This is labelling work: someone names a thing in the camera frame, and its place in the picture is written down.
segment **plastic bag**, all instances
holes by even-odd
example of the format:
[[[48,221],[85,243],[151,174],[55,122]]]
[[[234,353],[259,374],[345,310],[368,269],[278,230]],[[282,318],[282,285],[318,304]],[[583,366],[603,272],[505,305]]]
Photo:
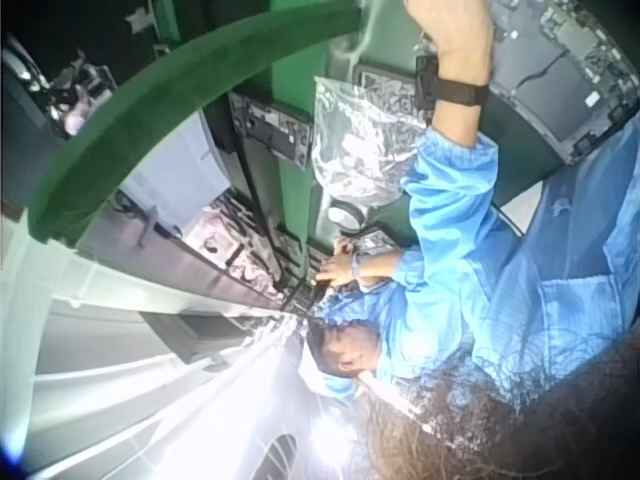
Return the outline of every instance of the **plastic bag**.
[[[333,198],[378,207],[402,195],[400,180],[426,126],[392,108],[372,90],[316,78],[311,156],[316,178]]]

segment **black wrist strap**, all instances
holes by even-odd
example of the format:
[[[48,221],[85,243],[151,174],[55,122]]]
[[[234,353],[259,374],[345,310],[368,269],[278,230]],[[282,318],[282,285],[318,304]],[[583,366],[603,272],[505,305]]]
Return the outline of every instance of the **black wrist strap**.
[[[438,59],[420,56],[416,59],[416,100],[430,104],[435,100],[473,107],[484,105],[489,96],[488,85],[469,85],[454,80],[438,78]]]

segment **green curved bar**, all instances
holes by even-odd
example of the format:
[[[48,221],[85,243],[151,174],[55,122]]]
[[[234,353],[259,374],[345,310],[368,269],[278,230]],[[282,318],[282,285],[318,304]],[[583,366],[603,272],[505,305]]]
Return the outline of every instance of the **green curved bar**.
[[[31,236],[75,246],[109,195],[189,115],[274,61],[359,24],[360,10],[344,1],[270,12],[154,62],[120,87],[57,156],[28,208]]]

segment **wrist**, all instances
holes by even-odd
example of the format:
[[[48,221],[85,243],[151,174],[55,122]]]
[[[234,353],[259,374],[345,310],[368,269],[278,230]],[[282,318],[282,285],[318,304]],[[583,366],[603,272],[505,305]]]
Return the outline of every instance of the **wrist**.
[[[438,77],[469,85],[489,83],[491,55],[476,51],[452,51],[438,55]]]

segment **worker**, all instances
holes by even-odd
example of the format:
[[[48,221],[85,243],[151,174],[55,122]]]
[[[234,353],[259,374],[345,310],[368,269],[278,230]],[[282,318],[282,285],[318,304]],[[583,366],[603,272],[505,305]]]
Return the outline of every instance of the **worker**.
[[[487,0],[405,0],[437,46],[439,79],[489,81]],[[478,133],[481,106],[439,98],[403,179],[419,246],[334,255],[316,279],[358,281],[321,304],[300,373],[337,398],[353,379],[420,377],[471,339],[473,363],[502,392],[532,376],[547,388],[619,338],[638,302],[640,162],[636,116],[599,150],[545,181],[516,235],[491,207],[498,149]]]

